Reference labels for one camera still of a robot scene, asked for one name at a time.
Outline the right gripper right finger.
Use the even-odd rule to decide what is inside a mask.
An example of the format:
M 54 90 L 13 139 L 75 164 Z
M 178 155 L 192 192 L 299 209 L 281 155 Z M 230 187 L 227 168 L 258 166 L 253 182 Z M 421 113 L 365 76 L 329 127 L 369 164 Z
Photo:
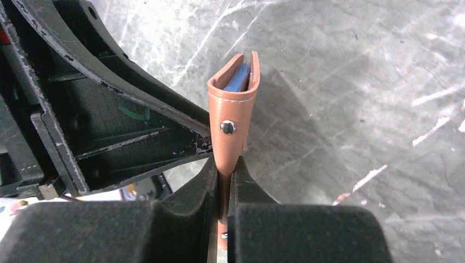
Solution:
M 392 262 L 376 217 L 355 206 L 279 204 L 243 157 L 230 184 L 228 262 Z

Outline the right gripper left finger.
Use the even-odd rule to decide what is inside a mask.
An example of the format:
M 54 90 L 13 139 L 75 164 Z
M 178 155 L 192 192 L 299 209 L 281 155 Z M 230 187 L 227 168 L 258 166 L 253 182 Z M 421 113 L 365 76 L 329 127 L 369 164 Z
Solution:
M 40 202 L 1 240 L 1 262 L 216 262 L 217 169 L 162 200 Z

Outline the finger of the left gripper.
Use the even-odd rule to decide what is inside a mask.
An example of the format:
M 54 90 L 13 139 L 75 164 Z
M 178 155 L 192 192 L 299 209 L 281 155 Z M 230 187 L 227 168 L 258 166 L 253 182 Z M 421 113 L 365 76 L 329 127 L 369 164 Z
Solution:
M 112 191 L 212 153 L 208 113 L 148 74 L 90 1 L 1 1 L 1 196 Z

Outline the brown leather card holder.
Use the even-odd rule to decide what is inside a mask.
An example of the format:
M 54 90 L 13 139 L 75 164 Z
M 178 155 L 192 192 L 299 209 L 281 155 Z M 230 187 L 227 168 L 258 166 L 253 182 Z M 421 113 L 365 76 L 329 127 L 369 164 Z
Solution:
M 250 62 L 243 53 L 232 57 L 207 81 L 212 149 L 218 171 L 218 241 L 228 248 L 228 210 L 231 176 L 246 146 L 251 115 L 260 85 L 256 51 Z

